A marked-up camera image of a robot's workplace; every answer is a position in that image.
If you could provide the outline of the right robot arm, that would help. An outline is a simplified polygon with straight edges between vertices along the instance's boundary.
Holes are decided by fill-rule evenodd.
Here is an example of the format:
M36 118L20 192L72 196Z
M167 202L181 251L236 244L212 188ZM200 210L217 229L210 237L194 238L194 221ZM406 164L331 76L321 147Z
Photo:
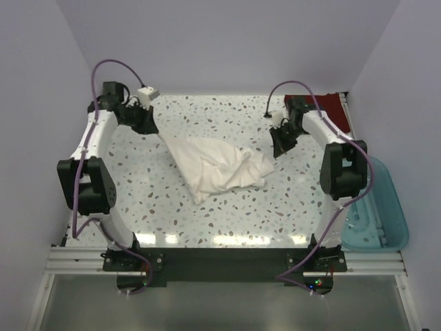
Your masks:
M325 194L325 209L311 236L309 252L290 268L294 271L317 257L340 254L349 206L362 197L367 187L370 161L367 144L345 134L316 102L307 103L302 96L286 97L285 106L287 116L273 113L269 129L274 158L294 149L302 135L310 135L323 150L319 184Z

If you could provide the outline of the white t shirt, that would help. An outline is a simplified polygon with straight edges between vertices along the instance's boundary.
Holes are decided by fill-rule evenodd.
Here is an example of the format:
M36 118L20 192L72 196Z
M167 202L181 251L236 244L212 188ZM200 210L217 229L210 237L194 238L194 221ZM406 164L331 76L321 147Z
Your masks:
M274 165L264 153L226 141L158 135L166 145L196 205L234 188L265 186Z

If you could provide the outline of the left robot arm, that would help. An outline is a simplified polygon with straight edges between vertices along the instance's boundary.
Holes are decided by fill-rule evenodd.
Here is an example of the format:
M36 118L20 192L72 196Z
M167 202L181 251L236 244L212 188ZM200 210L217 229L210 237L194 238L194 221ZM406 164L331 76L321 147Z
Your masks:
M57 174L66 203L72 211L72 238L78 239L96 224L109 250L135 251L139 244L116 209L116 184L103 160L119 126L137 134L158 134L151 102L159 91L143 86L130 94L115 81L103 83L103 91L87 108L88 122L76 150L57 163Z

